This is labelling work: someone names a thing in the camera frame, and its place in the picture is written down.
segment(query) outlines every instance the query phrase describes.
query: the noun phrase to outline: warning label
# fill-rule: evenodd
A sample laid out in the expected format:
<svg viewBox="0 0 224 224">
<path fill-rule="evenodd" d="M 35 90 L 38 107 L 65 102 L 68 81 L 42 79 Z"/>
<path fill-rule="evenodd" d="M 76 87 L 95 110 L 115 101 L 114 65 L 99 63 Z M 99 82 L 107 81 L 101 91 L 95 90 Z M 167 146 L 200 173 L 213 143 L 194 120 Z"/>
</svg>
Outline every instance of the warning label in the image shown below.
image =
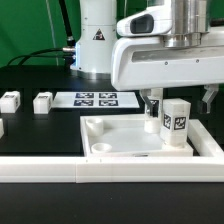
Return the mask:
<svg viewBox="0 0 224 224">
<path fill-rule="evenodd" d="M 98 29 L 97 33 L 95 34 L 93 40 L 105 40 L 103 33 L 100 29 Z"/>
</svg>

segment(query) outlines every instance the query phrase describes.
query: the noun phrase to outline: black table surface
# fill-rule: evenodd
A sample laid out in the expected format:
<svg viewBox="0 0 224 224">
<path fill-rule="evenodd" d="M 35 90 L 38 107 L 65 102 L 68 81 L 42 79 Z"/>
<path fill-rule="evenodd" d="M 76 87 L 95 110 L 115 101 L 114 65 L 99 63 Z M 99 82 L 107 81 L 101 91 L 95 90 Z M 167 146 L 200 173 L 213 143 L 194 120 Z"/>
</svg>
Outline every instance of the black table surface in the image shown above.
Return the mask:
<svg viewBox="0 0 224 224">
<path fill-rule="evenodd" d="M 34 116 L 32 100 L 38 92 L 115 91 L 109 80 L 75 78 L 64 71 L 63 67 L 1 68 L 0 94 L 13 90 L 20 91 L 22 104 L 15 115 L 1 114 L 6 130 L 6 136 L 0 143 L 1 155 L 83 156 L 80 116 L 143 112 L 143 102 L 137 94 L 139 109 L 52 110 L 48 116 Z M 200 87 L 169 89 L 164 95 L 167 98 L 181 97 L 191 101 L 191 117 L 200 118 L 217 142 L 223 145 L 223 93 L 218 94 L 210 115 L 196 113 L 196 101 L 202 97 Z M 58 126 L 67 136 L 62 138 L 69 143 L 66 148 L 63 148 L 64 141 L 58 141 L 52 147 L 54 143 L 49 140 L 55 136 L 47 133 Z M 62 133 L 61 130 L 56 132 L 56 136 Z M 75 141 L 70 141 L 69 136 L 74 133 Z M 33 146 L 33 141 L 41 142 L 38 137 L 33 138 L 33 134 L 40 135 L 42 143 L 39 144 L 42 146 L 43 142 L 49 141 L 44 150 L 39 150 L 40 145 Z M 221 224 L 224 220 L 223 208 L 222 183 L 0 184 L 0 223 L 3 224 Z"/>
</svg>

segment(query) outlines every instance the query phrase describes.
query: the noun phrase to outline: black cable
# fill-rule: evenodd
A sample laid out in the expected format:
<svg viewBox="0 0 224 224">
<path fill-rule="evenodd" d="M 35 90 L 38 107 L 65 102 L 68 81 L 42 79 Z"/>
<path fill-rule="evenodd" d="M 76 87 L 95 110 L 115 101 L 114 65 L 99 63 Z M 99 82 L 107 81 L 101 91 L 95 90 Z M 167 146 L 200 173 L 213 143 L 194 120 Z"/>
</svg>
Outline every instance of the black cable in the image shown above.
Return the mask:
<svg viewBox="0 0 224 224">
<path fill-rule="evenodd" d="M 224 26 L 224 18 L 211 19 L 210 26 L 211 27 Z"/>
<path fill-rule="evenodd" d="M 49 48 L 49 49 L 44 49 L 44 50 L 40 50 L 40 51 L 35 51 L 35 52 L 25 56 L 24 59 L 21 60 L 18 65 L 23 65 L 24 62 L 26 62 L 33 55 L 45 54 L 45 53 L 57 52 L 57 51 L 63 51 L 63 49 L 62 48 Z"/>
<path fill-rule="evenodd" d="M 71 55 L 20 55 L 20 56 L 17 56 L 15 58 L 12 58 L 8 63 L 7 63 L 7 66 L 10 66 L 10 64 L 19 59 L 19 58 L 26 58 L 26 57 L 29 57 L 30 58 L 71 58 L 72 56 Z"/>
<path fill-rule="evenodd" d="M 61 7 L 61 13 L 62 13 L 63 21 L 64 21 L 65 32 L 67 35 L 67 44 L 68 46 L 73 47 L 75 46 L 75 39 L 73 38 L 73 35 L 72 35 L 72 29 L 71 29 L 71 25 L 70 25 L 70 21 L 68 17 L 68 11 L 66 8 L 65 0 L 59 0 L 59 4 Z"/>
</svg>

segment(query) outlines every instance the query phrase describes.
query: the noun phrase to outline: white cube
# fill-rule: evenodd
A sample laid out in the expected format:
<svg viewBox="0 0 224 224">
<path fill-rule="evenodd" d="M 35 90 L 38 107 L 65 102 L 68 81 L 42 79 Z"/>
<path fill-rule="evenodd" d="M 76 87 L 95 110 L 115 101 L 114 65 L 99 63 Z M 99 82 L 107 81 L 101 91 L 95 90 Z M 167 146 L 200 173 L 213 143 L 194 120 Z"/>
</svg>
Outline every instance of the white cube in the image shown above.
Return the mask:
<svg viewBox="0 0 224 224">
<path fill-rule="evenodd" d="M 0 119 L 0 138 L 4 135 L 3 120 Z"/>
<path fill-rule="evenodd" d="M 52 102 L 52 93 L 39 93 L 33 101 L 34 114 L 48 114 L 52 107 Z"/>
<path fill-rule="evenodd" d="M 163 101 L 163 123 L 160 137 L 171 146 L 184 146 L 187 141 L 187 130 L 191 104 L 182 99 Z"/>
<path fill-rule="evenodd" d="M 15 113 L 20 106 L 20 93 L 18 91 L 6 92 L 0 99 L 1 113 Z"/>
</svg>

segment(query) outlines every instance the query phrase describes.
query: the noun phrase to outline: green background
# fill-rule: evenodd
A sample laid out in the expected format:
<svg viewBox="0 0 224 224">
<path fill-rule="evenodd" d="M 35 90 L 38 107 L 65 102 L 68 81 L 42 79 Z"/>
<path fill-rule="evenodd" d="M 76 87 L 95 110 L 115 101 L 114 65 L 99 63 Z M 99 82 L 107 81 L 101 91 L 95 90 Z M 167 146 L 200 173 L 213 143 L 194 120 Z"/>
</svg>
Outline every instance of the green background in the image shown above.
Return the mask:
<svg viewBox="0 0 224 224">
<path fill-rule="evenodd" d="M 56 47 L 66 46 L 66 35 L 57 0 L 0 0 L 0 67 L 13 57 L 54 47 L 47 4 L 49 2 Z M 117 19 L 124 16 L 124 1 L 117 0 Z M 79 0 L 66 0 L 76 40 L 80 37 Z M 146 0 L 129 0 L 127 15 L 146 7 Z M 224 17 L 224 1 L 213 0 L 211 16 Z M 55 59 L 31 59 L 30 64 L 57 64 Z"/>
</svg>

